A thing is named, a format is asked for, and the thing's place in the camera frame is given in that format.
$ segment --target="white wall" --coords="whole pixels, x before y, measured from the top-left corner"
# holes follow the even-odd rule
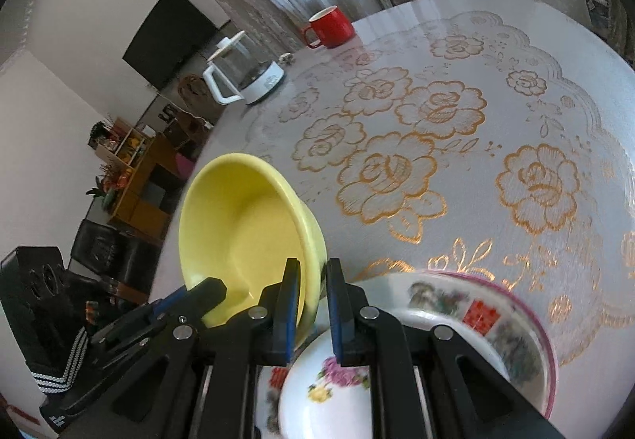
[[[28,51],[0,76],[0,109],[0,259],[18,245],[56,245],[67,263],[99,173],[87,141],[100,115]],[[44,397],[0,313],[0,392],[43,423]]]
[[[122,57],[158,0],[37,0],[27,48],[103,115],[136,122],[154,91]],[[220,27],[214,0],[190,0]]]

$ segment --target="pink rim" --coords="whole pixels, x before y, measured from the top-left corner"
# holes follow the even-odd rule
[[[538,316],[534,314],[533,310],[529,308],[525,303],[523,303],[516,295],[513,295],[509,290],[505,290],[502,287],[489,282],[488,280],[484,280],[479,278],[478,276],[473,276],[472,274],[464,274],[464,273],[453,273],[449,271],[424,271],[428,274],[444,274],[446,276],[450,276],[451,278],[460,278],[461,280],[465,280],[467,282],[475,282],[484,287],[488,287],[488,289],[493,289],[495,292],[506,296],[510,299],[516,306],[525,312],[527,317],[533,324],[535,325],[538,333],[539,333],[539,341],[541,343],[542,349],[547,353],[548,359],[548,397],[547,397],[547,408],[545,409],[545,418],[549,418],[551,416],[551,411],[554,406],[554,400],[556,399],[556,386],[558,385],[558,364],[556,363],[556,352],[554,350],[553,344],[549,340],[547,332],[542,327],[541,322],[538,319]]]

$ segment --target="mug handle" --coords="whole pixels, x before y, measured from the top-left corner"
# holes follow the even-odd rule
[[[319,39],[316,42],[309,42],[309,39],[307,38],[307,31],[309,31],[309,29],[312,29],[312,27],[310,25],[306,26],[302,30],[302,38],[304,39],[304,43],[307,44],[307,47],[309,47],[309,48],[318,48],[320,45],[322,45],[322,42],[320,42]]]

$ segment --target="yellow bowl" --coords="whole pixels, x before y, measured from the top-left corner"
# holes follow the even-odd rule
[[[320,294],[326,245],[318,222],[287,180],[266,161],[231,153],[212,160],[190,186],[179,224],[181,270],[188,289],[211,276],[227,286],[207,327],[258,305],[282,280],[287,258],[300,261],[296,344],[309,334]]]

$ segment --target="cabinet door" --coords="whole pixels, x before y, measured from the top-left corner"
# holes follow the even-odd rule
[[[167,169],[175,176],[179,175],[179,169],[177,168],[177,150],[172,147],[163,135],[157,135],[152,145],[148,148],[148,154],[164,169]]]
[[[123,222],[129,222],[138,202],[139,196],[126,189],[126,191],[121,195],[121,201],[117,203],[117,207],[115,208],[112,217],[115,217]]]
[[[155,165],[156,163],[151,158],[142,158],[128,183],[127,190],[140,196]]]
[[[156,206],[139,199],[128,224],[142,233],[161,239],[169,215]]]

